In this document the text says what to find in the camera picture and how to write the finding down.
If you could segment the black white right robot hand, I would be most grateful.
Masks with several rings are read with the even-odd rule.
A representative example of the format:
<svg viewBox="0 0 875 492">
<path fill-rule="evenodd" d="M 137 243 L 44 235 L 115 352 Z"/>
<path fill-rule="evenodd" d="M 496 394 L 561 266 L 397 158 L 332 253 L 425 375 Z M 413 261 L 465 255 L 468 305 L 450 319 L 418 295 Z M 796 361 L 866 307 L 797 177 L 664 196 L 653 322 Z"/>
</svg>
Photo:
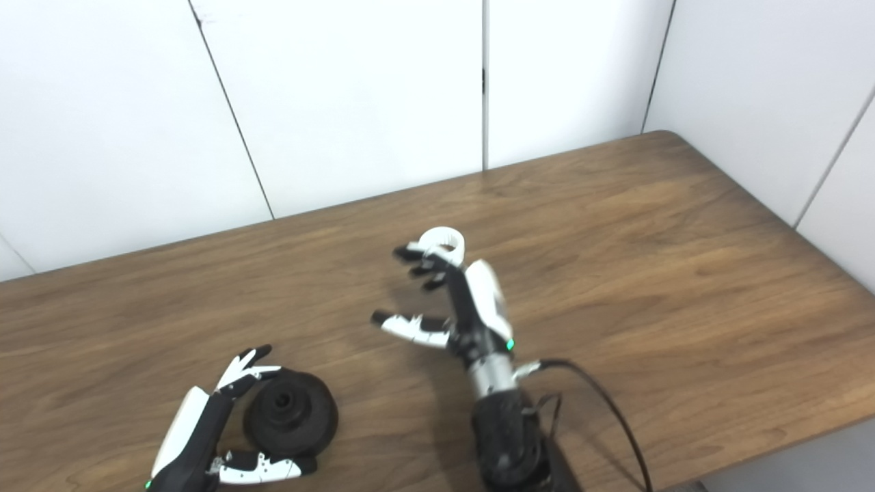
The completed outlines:
<svg viewBox="0 0 875 492">
<path fill-rule="evenodd" d="M 428 348 L 446 349 L 470 367 L 488 355 L 508 355 L 513 334 L 502 312 L 503 295 L 491 267 L 484 260 L 466 264 L 456 250 L 435 244 L 407 243 L 393 251 L 413 264 L 413 277 L 427 276 L 422 289 L 446 288 L 453 313 L 448 318 L 424 314 L 396 314 L 376 310 L 370 320 L 385 333 Z"/>
</svg>

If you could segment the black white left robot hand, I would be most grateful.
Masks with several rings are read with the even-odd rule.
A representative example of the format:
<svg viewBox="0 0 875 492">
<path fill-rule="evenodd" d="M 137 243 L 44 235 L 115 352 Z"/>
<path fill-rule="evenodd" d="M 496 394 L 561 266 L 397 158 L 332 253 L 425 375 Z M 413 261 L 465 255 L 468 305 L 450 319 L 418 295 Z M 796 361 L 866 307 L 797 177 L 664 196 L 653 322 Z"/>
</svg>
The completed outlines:
<svg viewBox="0 0 875 492">
<path fill-rule="evenodd" d="M 281 366 L 256 363 L 271 350 L 271 344 L 247 348 L 232 358 L 212 392 L 197 385 L 188 390 L 163 437 L 145 491 L 216 491 L 221 486 L 284 482 L 318 470 L 313 457 L 217 452 L 237 399 L 281 371 Z"/>
</svg>

